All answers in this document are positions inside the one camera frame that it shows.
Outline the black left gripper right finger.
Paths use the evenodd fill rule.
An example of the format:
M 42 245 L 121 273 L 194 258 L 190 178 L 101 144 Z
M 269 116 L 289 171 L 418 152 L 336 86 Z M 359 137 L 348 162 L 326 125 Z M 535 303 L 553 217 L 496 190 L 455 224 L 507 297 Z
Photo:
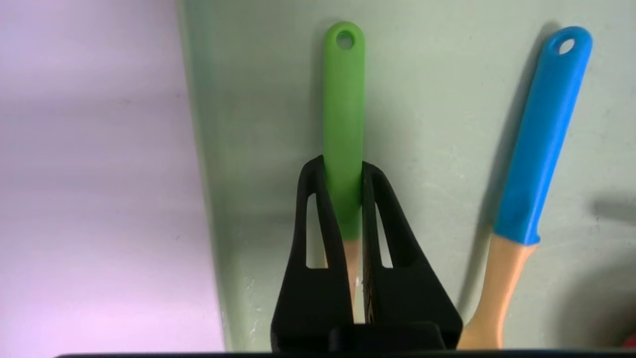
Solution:
M 363 165 L 363 342 L 454 349 L 463 320 L 416 240 L 388 177 Z

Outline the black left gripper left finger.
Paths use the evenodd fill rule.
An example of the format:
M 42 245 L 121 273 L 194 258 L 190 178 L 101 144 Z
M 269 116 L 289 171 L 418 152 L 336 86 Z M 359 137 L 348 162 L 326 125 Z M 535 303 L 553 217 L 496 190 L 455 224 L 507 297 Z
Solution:
M 308 199 L 315 195 L 326 268 L 307 266 Z M 271 325 L 273 351 L 329 351 L 334 329 L 353 324 L 343 240 L 322 156 L 300 172 L 292 247 Z

